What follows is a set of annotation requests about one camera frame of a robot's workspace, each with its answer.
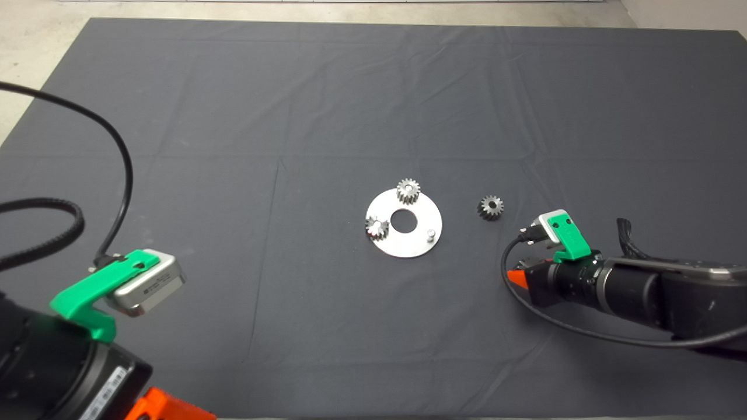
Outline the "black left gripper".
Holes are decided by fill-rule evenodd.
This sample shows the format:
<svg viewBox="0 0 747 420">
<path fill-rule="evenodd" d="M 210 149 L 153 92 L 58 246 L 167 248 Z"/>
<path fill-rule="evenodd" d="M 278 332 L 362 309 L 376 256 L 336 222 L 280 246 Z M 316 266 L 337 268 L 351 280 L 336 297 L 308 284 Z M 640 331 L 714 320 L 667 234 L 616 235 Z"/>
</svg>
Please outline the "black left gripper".
<svg viewBox="0 0 747 420">
<path fill-rule="evenodd" d="M 149 388 L 152 366 L 41 313 L 2 313 L 3 419 L 216 419 Z"/>
</svg>

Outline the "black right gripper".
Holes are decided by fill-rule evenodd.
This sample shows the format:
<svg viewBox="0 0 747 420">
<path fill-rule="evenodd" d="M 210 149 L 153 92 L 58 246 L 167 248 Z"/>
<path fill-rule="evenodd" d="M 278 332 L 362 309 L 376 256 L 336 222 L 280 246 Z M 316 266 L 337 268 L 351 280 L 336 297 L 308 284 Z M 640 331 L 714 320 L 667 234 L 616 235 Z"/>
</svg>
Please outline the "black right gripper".
<svg viewBox="0 0 747 420">
<path fill-rule="evenodd" d="M 563 302 L 599 307 L 596 288 L 600 271 L 597 261 L 545 261 L 525 270 L 509 269 L 507 279 L 512 287 L 528 291 L 536 307 Z"/>
</svg>

